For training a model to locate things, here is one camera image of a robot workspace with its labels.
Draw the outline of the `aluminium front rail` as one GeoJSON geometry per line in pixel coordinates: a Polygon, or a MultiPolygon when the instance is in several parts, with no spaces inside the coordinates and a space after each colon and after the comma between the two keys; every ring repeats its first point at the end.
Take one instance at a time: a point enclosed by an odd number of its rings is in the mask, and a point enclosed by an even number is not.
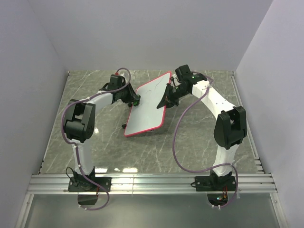
{"type": "MultiPolygon", "coordinates": [[[[197,194],[190,184],[195,174],[109,174],[112,177],[110,195],[114,194],[197,194]]],[[[68,191],[69,178],[64,174],[33,175],[27,194],[77,194],[68,191]]],[[[270,174],[240,174],[239,193],[276,193],[276,185],[270,174]]]]}

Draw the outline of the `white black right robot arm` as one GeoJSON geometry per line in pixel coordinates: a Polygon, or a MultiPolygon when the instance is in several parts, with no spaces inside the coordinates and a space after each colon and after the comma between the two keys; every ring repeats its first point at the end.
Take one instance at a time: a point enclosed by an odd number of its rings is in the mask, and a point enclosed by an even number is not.
{"type": "Polygon", "coordinates": [[[179,105],[179,99],[191,94],[197,98],[195,103],[202,102],[216,118],[214,139],[217,153],[209,171],[210,185],[215,190],[222,189],[233,170],[232,164],[239,145],[247,136],[246,111],[242,106],[235,106],[227,101],[213,87],[213,79],[199,72],[177,74],[179,84],[167,84],[157,108],[179,105]]]}

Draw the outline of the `green whiteboard eraser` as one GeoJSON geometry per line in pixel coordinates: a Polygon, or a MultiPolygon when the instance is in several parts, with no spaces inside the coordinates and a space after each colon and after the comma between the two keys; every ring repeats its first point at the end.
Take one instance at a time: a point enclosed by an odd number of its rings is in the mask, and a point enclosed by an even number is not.
{"type": "Polygon", "coordinates": [[[133,106],[138,106],[140,104],[140,99],[135,99],[133,102],[133,106]]]}

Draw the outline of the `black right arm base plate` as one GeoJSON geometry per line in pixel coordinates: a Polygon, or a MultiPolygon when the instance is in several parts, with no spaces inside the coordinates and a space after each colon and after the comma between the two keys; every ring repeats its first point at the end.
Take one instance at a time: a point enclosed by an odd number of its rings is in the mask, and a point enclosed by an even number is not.
{"type": "Polygon", "coordinates": [[[196,176],[194,182],[190,184],[196,191],[234,191],[236,189],[236,179],[234,176],[218,177],[216,174],[209,176],[196,176]]]}

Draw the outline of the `aluminium right side rail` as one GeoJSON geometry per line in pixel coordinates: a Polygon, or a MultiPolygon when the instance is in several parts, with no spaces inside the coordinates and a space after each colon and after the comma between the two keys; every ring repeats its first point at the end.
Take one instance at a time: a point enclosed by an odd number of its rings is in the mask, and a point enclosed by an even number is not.
{"type": "MultiPolygon", "coordinates": [[[[231,81],[232,81],[232,84],[233,84],[234,91],[236,93],[237,101],[241,106],[243,106],[243,103],[242,103],[242,100],[241,100],[241,97],[240,97],[240,93],[238,91],[238,87],[237,87],[236,80],[235,80],[235,72],[234,71],[229,71],[229,75],[230,75],[230,78],[231,78],[231,81]]],[[[265,174],[264,168],[262,166],[262,162],[261,162],[260,157],[258,155],[257,148],[256,148],[256,145],[255,145],[253,136],[252,136],[252,132],[251,132],[251,129],[250,129],[250,126],[249,126],[249,123],[248,123],[248,119],[247,119],[247,137],[248,137],[250,147],[251,147],[251,150],[252,150],[252,153],[253,153],[253,156],[254,156],[255,166],[257,168],[257,173],[265,174]]]]}

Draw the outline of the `aluminium rail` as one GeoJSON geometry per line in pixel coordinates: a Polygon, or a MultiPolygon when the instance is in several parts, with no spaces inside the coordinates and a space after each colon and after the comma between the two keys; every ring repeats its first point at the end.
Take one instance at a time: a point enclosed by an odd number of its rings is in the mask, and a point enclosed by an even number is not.
{"type": "MultiPolygon", "coordinates": [[[[231,78],[231,81],[232,81],[232,84],[233,84],[234,91],[236,93],[237,101],[241,106],[243,106],[243,103],[242,103],[242,100],[241,100],[241,97],[240,97],[240,93],[238,91],[238,87],[237,87],[236,80],[235,80],[235,72],[234,71],[229,71],[229,75],[230,75],[230,78],[231,78]]],[[[249,126],[249,123],[248,123],[248,119],[247,119],[247,137],[248,137],[250,147],[251,147],[251,150],[252,150],[252,153],[253,153],[253,156],[254,156],[255,166],[257,168],[257,173],[265,174],[264,168],[262,166],[262,162],[261,162],[260,157],[258,155],[257,148],[256,148],[256,145],[255,145],[253,136],[252,136],[252,132],[251,132],[251,129],[250,129],[250,126],[249,126]]]]}
{"type": "MultiPolygon", "coordinates": [[[[190,184],[195,174],[109,174],[112,177],[110,195],[114,194],[197,194],[190,184]]],[[[77,194],[68,191],[69,178],[64,174],[33,175],[27,194],[77,194]]],[[[276,185],[270,174],[240,174],[239,193],[276,193],[276,185]]]]}

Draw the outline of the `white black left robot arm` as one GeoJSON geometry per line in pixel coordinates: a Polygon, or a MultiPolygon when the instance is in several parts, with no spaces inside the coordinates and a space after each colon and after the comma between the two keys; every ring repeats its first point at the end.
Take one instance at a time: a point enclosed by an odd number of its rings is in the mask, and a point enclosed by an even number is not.
{"type": "Polygon", "coordinates": [[[64,141],[73,148],[76,164],[70,181],[85,191],[99,186],[89,143],[95,129],[96,112],[118,100],[129,107],[140,104],[141,96],[135,93],[130,83],[131,73],[127,71],[129,78],[126,79],[120,74],[121,70],[127,69],[122,67],[111,74],[110,81],[96,94],[80,100],[71,99],[62,113],[61,133],[64,141]]]}

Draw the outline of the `red framed whiteboard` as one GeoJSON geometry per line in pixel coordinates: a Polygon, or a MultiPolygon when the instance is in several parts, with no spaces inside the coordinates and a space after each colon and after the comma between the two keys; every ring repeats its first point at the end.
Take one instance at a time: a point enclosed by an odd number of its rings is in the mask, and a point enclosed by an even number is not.
{"type": "Polygon", "coordinates": [[[126,123],[126,137],[160,128],[164,123],[166,107],[157,108],[162,100],[171,72],[167,72],[141,86],[136,94],[141,96],[138,106],[132,106],[126,123]]]}

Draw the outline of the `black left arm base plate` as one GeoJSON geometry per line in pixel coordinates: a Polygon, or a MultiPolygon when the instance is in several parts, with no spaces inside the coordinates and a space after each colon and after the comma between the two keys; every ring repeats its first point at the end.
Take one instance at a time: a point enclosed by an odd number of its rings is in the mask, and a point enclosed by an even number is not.
{"type": "Polygon", "coordinates": [[[83,176],[79,176],[78,178],[71,177],[68,185],[68,192],[105,192],[110,191],[111,189],[111,177],[93,177],[93,182],[102,186],[102,188],[97,188],[95,184],[86,180],[83,176]]]}

